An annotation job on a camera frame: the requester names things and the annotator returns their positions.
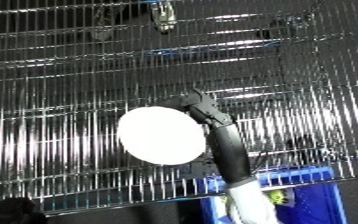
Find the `blue bin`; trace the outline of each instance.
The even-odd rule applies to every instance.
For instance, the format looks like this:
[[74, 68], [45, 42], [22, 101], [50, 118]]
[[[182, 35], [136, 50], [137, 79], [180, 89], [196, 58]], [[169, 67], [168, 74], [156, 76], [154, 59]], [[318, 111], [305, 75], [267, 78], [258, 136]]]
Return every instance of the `blue bin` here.
[[[329, 180], [333, 176], [330, 167], [305, 167], [293, 170], [279, 170], [259, 176], [263, 186], [269, 183], [302, 183], [303, 181]], [[208, 190], [222, 190], [224, 182], [220, 177], [207, 179]], [[276, 205], [277, 217], [284, 224], [346, 224], [346, 217], [336, 183], [323, 183], [293, 188], [294, 207]], [[231, 224], [230, 219], [222, 216], [220, 197], [201, 200], [205, 224]]]

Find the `white plate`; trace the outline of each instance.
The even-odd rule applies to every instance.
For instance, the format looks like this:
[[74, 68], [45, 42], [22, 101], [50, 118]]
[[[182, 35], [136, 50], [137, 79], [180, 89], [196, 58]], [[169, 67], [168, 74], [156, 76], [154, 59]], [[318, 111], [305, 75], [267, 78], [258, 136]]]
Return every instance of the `white plate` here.
[[165, 107], [143, 107], [126, 113], [118, 123], [118, 137], [130, 154], [154, 164], [188, 163], [206, 148], [201, 125]]

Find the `metal grid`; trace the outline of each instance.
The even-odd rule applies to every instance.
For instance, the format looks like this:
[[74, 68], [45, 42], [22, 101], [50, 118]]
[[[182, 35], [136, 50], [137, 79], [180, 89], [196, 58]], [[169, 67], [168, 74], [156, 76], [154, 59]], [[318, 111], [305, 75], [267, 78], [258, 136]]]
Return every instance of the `metal grid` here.
[[56, 214], [206, 195], [209, 153], [161, 167], [115, 138], [126, 111], [193, 87], [238, 117], [259, 172], [358, 177], [358, 0], [172, 1], [165, 36], [150, 4], [0, 0], [0, 199]]

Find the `wire cage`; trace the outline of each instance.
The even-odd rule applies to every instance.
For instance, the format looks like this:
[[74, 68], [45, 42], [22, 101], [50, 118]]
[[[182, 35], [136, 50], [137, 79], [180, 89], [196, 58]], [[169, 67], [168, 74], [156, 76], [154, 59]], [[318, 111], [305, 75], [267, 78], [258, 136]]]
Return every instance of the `wire cage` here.
[[209, 195], [209, 150], [157, 166], [116, 138], [128, 110], [194, 87], [237, 118], [255, 172], [334, 172], [265, 189], [358, 178], [358, 0], [0, 0], [0, 200]]

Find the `black object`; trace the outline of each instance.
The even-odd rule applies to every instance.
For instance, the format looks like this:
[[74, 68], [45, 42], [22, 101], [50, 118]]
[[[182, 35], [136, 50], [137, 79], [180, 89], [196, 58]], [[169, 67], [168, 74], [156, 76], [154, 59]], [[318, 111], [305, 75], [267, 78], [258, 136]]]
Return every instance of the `black object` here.
[[236, 183], [252, 176], [247, 150], [236, 121], [218, 110], [217, 102], [198, 89], [192, 93], [163, 101], [157, 106], [168, 107], [189, 115], [200, 124], [207, 124], [211, 133], [208, 144], [214, 161], [226, 183]]
[[0, 224], [46, 224], [46, 216], [34, 210], [28, 198], [7, 198], [0, 201]]

